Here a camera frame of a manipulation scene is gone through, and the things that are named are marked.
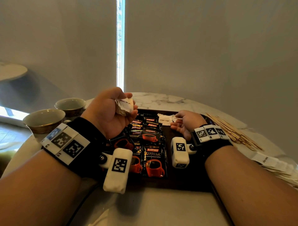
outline hand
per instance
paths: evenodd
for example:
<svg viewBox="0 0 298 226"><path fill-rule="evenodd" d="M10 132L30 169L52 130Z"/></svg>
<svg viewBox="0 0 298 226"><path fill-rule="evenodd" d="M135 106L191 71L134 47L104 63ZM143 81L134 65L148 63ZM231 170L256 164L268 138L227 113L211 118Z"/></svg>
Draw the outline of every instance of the hand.
<svg viewBox="0 0 298 226"><path fill-rule="evenodd" d="M207 124L206 120L199 114L195 112L190 112L187 110L181 110L176 114L176 122L171 123L171 129L176 130L183 134L186 140L191 139L190 132L193 132L196 128Z"/></svg>
<svg viewBox="0 0 298 226"><path fill-rule="evenodd" d="M115 99L131 97L131 93L123 93L119 87L105 90L94 98L81 117L95 125L106 139L111 139L121 133L138 114L138 106L135 105L135 101L134 110L130 115L124 117L116 114Z"/></svg>

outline white table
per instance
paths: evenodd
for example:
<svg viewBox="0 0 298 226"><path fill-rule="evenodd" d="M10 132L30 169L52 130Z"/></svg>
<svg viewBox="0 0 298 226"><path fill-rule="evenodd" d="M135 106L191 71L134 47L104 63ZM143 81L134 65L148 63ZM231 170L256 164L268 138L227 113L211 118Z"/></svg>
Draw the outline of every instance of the white table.
<svg viewBox="0 0 298 226"><path fill-rule="evenodd" d="M0 62L0 82L22 77L27 71L28 69L22 65Z"/></svg>
<svg viewBox="0 0 298 226"><path fill-rule="evenodd" d="M219 110L180 97L155 93L133 93L133 99L140 109L179 111L182 109L197 113L218 115L228 123L241 129L256 141L265 154L277 157L289 164L296 163L285 155L271 141L261 134L252 132L247 125ZM19 167L40 149L31 136L18 150L3 175ZM240 152L252 157L255 152L244 145L237 145ZM92 181L85 181L83 193ZM82 206L72 226L88 225L101 217L99 225L228 225L214 196L211 193L144 188L127 190L124 195L96 190Z"/></svg>

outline white wall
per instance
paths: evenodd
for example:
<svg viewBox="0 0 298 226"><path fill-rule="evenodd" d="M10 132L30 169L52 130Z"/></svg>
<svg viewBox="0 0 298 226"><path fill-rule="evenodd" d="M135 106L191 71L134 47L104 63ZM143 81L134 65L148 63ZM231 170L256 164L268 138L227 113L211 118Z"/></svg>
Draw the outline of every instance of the white wall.
<svg viewBox="0 0 298 226"><path fill-rule="evenodd" d="M126 0L125 90L220 109L298 162L297 21L295 0Z"/></svg>
<svg viewBox="0 0 298 226"><path fill-rule="evenodd" d="M116 0L1 0L0 61L28 75L0 83L0 105L32 112L116 85Z"/></svg>

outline coffee cup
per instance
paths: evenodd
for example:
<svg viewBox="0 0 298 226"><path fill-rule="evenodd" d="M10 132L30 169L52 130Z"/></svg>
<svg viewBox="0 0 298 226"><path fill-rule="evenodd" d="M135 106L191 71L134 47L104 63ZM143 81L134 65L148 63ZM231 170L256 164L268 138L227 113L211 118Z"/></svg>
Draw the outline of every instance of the coffee cup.
<svg viewBox="0 0 298 226"><path fill-rule="evenodd" d="M114 148L124 148L124 149L128 149L128 150L132 150L134 148L134 145L131 144L127 139L120 139L118 141L116 141L116 143L114 144Z"/></svg>
<svg viewBox="0 0 298 226"><path fill-rule="evenodd" d="M156 136L153 135L153 134L145 133L145 134L142 135L142 137L143 137L144 140L148 140L148 141L153 142L153 143L158 141Z"/></svg>
<svg viewBox="0 0 298 226"><path fill-rule="evenodd" d="M66 98L55 103L55 108L65 112L68 120L74 120L84 112L86 101L79 98Z"/></svg>
<svg viewBox="0 0 298 226"><path fill-rule="evenodd" d="M132 156L129 172L139 174L142 171L141 160L137 156Z"/></svg>
<svg viewBox="0 0 298 226"><path fill-rule="evenodd" d="M146 162L146 170L149 177L163 177L164 169L162 163L157 159L151 159Z"/></svg>
<svg viewBox="0 0 298 226"><path fill-rule="evenodd" d="M59 109L44 109L33 112L23 119L37 142L41 142L60 123L64 122L65 112Z"/></svg>

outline stack of stirrers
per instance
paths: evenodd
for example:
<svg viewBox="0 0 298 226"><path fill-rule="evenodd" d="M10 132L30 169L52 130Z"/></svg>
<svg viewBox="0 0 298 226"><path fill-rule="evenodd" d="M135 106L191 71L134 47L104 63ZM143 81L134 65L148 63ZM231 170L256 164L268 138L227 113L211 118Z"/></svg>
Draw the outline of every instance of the stack of stirrers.
<svg viewBox="0 0 298 226"><path fill-rule="evenodd" d="M244 144L246 147L253 151L256 151L257 149L263 151L263 149L256 142L254 142L252 139L243 134L239 129L227 123L225 120L221 119L218 116L210 115L208 113L207 116L211 118L213 122L215 122L217 125L219 125L233 142L237 144Z"/></svg>

